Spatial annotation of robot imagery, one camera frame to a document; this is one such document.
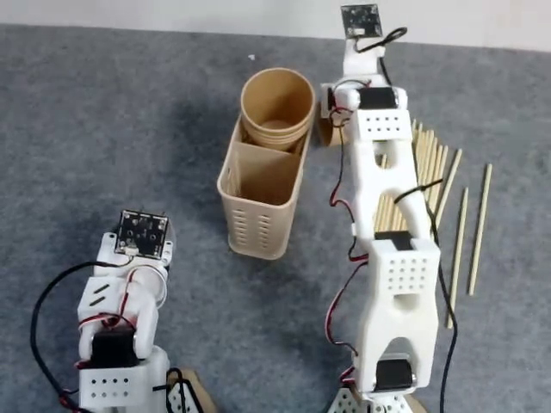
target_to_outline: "black wire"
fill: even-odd
[[[415,148],[413,148],[413,164],[415,166],[415,175],[417,175],[418,162],[417,162],[417,157],[415,156],[414,149]],[[408,191],[408,193],[415,192],[416,190],[420,190],[419,187],[414,188],[414,190]],[[432,234],[434,236],[434,242],[436,246],[440,248],[440,239],[438,237],[438,229],[436,228],[436,217],[434,216],[434,213],[432,213],[432,211],[430,210],[429,204],[427,202],[425,202],[425,207],[426,207],[427,213],[429,214],[430,230],[432,231]],[[446,355],[446,363],[444,365],[442,383],[440,385],[440,413],[444,413],[445,404],[446,404],[446,384],[448,383],[448,375],[449,375],[449,368],[451,366],[451,359],[454,355],[455,345],[457,343],[457,337],[459,336],[459,328],[457,324],[457,319],[455,318],[454,309],[451,306],[451,298],[449,297],[448,287],[446,286],[446,280],[444,279],[442,262],[438,263],[438,282],[440,284],[440,288],[442,288],[442,296],[444,297],[444,301],[446,302],[446,308],[448,310],[449,317],[451,318],[451,323],[453,328],[451,342],[449,343],[448,354]]]
[[[382,76],[385,77],[388,86],[392,86],[393,82],[392,80],[390,80],[390,76],[388,76],[387,65],[385,65],[385,58],[379,58],[379,65],[381,65]]]
[[[436,181],[427,183],[425,185],[419,185],[418,187],[410,189],[409,191],[405,191],[403,194],[398,195],[396,197],[396,199],[394,200],[394,204],[397,204],[398,202],[403,200],[409,194],[413,194],[414,192],[417,192],[417,191],[421,191],[421,192],[426,191],[430,187],[434,187],[435,185],[438,185],[439,183],[442,183],[442,182],[443,182],[443,179],[437,179]]]
[[[365,46],[362,49],[358,49],[358,41],[360,41],[361,38],[356,38],[356,43],[354,43],[354,51],[356,53],[365,53],[369,52],[372,49],[375,49],[379,46],[386,46],[388,43],[392,43],[393,41],[399,39],[400,37],[404,36],[407,33],[407,28],[395,28],[392,32],[387,34],[387,37],[385,37],[383,40],[377,41],[376,43]]]
[[[31,351],[33,353],[34,360],[36,361],[36,364],[38,364],[38,367],[42,371],[42,373],[46,376],[47,380],[50,382],[50,385],[52,385],[53,389],[58,394],[59,400],[63,401],[62,404],[64,407],[67,407],[68,409],[72,409],[77,412],[81,413],[91,413],[89,410],[81,409],[78,404],[72,400],[69,396],[71,395],[70,391],[66,391],[59,382],[53,377],[52,372],[47,367],[46,363],[44,362],[44,359],[42,359],[42,356],[40,355],[40,351],[38,349],[38,344],[36,342],[36,330],[38,328],[38,316],[40,314],[40,308],[42,307],[42,304],[46,300],[48,294],[67,276],[76,273],[78,270],[87,268],[87,267],[104,267],[104,268],[119,268],[124,267],[128,265],[132,261],[132,257],[128,262],[126,262],[123,265],[115,265],[110,264],[108,262],[99,262],[99,261],[88,261],[83,262],[81,264],[75,265],[74,267],[68,268],[65,271],[63,271],[61,274],[59,274],[57,277],[55,277],[50,283],[46,286],[44,291],[40,294],[40,297],[36,301],[36,304],[34,305],[33,309],[33,316],[31,318],[31,334],[30,334],[30,346]]]
[[[354,51],[357,53],[365,53],[365,52],[368,52],[369,50],[375,49],[376,47],[386,46],[388,43],[391,43],[399,39],[400,37],[404,36],[406,33],[407,33],[407,28],[396,28],[392,32],[390,32],[387,35],[387,37],[385,37],[383,40],[378,41],[373,45],[366,46],[363,49],[358,49],[358,41],[360,40],[360,38],[356,38],[356,43],[354,43]],[[392,86],[393,83],[390,80],[390,76],[388,76],[387,66],[385,65],[384,58],[379,58],[379,65],[381,65],[381,71],[383,76],[385,77],[385,80],[388,83],[388,86]]]
[[[168,378],[171,373],[176,373],[176,375],[178,376],[176,385],[179,385],[180,387],[178,390],[180,391],[180,400],[182,401],[182,411],[186,411],[186,396],[183,393],[184,381],[183,381],[182,371],[179,368],[174,368],[174,367],[169,369],[169,371],[166,372],[166,381],[168,381]],[[169,400],[168,388],[166,391],[166,409],[168,410],[169,413],[174,413],[174,410],[172,409],[172,405],[170,404],[170,400]]]

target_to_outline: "white robotic arm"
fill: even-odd
[[[357,7],[355,15],[372,6]],[[353,33],[354,22],[344,18],[344,23],[347,34]],[[344,77],[322,85],[322,117],[337,113],[346,120],[356,190],[352,232],[369,257],[366,306],[357,355],[353,354],[356,392],[363,400],[387,406],[388,399],[405,404],[405,394],[429,384],[438,329],[435,289],[440,249],[432,240],[420,191],[397,204],[409,234],[387,234],[385,239],[375,235],[380,196],[397,199],[418,186],[407,94],[389,84],[386,73],[378,73],[384,46],[369,45],[385,41],[380,30],[375,32],[371,39],[346,40]],[[387,156],[385,169],[376,162],[382,154]]]

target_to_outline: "beige plastic container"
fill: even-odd
[[[253,145],[238,120],[217,182],[235,252],[265,260],[285,253],[311,133],[293,153],[277,151]]]
[[[298,71],[259,71],[241,91],[243,127],[258,145],[288,151],[312,127],[315,103],[312,85]]]

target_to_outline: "white wall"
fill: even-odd
[[[343,38],[350,0],[0,0],[0,22]],[[405,41],[551,52],[548,0],[375,0]]]

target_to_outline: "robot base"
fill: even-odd
[[[374,402],[358,400],[356,394],[349,388],[341,388],[327,413],[427,413],[421,403],[407,396],[381,396]]]

